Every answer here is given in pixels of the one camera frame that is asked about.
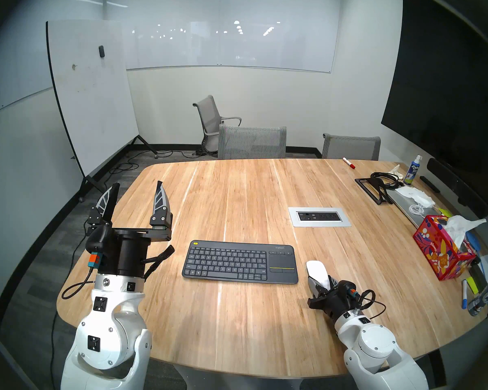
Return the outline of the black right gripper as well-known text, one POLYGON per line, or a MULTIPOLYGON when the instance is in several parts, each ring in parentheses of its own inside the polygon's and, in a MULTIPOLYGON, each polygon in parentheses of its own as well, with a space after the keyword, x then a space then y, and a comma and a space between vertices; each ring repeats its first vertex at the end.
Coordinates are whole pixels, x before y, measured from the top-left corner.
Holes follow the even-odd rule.
POLYGON ((322 310, 333 322, 346 312, 356 307, 360 295, 356 292, 356 285, 351 281, 338 281, 331 276, 320 278, 320 280, 308 276, 308 286, 313 297, 308 299, 310 309, 322 310))

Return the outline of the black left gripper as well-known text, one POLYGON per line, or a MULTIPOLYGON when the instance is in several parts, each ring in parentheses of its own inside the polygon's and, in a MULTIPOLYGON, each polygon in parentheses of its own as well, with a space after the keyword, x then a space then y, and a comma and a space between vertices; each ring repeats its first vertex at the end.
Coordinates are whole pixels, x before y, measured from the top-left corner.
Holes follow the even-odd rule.
POLYGON ((114 183, 91 208, 86 232, 88 267, 98 274, 148 278, 160 264, 172 255, 169 245, 156 257, 147 258, 151 242, 169 242, 172 236, 173 214, 163 182, 157 181, 150 218, 150 228, 112 228, 112 216, 117 204, 120 183, 114 183))

